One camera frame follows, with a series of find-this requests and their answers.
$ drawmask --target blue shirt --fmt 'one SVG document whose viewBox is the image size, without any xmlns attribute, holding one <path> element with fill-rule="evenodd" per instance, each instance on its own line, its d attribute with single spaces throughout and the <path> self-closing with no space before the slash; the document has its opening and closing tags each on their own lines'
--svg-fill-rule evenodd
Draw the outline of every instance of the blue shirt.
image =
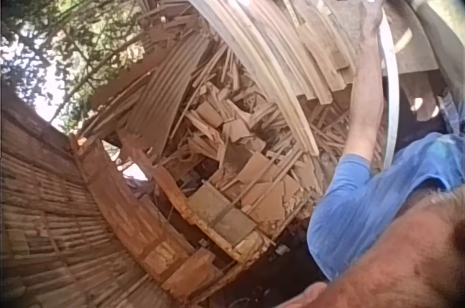
<svg viewBox="0 0 465 308">
<path fill-rule="evenodd" d="M 445 190 L 462 185 L 464 148 L 463 134 L 431 133 L 373 177 L 366 159 L 344 155 L 307 232 L 310 253 L 326 277 L 333 280 L 363 255 L 422 182 L 435 179 Z"/>
</svg>

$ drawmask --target foliage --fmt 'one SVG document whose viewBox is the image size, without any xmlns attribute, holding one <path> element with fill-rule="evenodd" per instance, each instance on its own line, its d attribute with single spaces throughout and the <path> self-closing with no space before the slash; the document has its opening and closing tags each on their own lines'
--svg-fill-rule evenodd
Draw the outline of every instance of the foliage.
<svg viewBox="0 0 465 308">
<path fill-rule="evenodd" d="M 61 97 L 72 94 L 60 115 L 65 131 L 85 118 L 94 89 L 137 57 L 134 48 L 124 48 L 112 56 L 139 32 L 135 0 L 2 3 L 1 76 L 30 104 L 46 98 L 58 105 Z M 59 99 L 44 88 L 50 78 L 62 90 Z"/>
</svg>

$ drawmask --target hand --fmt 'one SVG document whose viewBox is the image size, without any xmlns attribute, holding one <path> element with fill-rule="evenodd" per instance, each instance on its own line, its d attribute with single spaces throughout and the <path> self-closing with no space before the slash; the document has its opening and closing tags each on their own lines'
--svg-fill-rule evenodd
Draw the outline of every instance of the hand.
<svg viewBox="0 0 465 308">
<path fill-rule="evenodd" d="M 370 3 L 366 0 L 362 0 L 364 10 L 362 13 L 362 40 L 370 37 L 376 37 L 378 34 L 379 24 L 383 19 L 383 4 L 386 0 L 375 0 Z"/>
</svg>

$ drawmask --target person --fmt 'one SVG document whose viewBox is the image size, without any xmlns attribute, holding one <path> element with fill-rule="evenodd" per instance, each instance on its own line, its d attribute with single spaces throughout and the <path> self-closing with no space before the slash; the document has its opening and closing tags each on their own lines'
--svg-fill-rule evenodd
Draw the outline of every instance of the person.
<svg viewBox="0 0 465 308">
<path fill-rule="evenodd" d="M 384 108 L 378 41 L 384 1 L 365 3 L 347 141 L 307 231 L 310 253 L 330 283 L 316 283 L 280 307 L 465 303 L 463 132 L 428 133 L 371 176 Z"/>
</svg>

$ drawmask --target wooden wall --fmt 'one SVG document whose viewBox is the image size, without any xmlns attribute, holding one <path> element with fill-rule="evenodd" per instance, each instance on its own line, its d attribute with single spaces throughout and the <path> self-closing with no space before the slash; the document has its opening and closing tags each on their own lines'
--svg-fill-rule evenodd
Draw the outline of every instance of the wooden wall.
<svg viewBox="0 0 465 308">
<path fill-rule="evenodd" d="M 1 300 L 8 307 L 173 307 L 85 187 L 68 138 L 1 92 Z"/>
</svg>

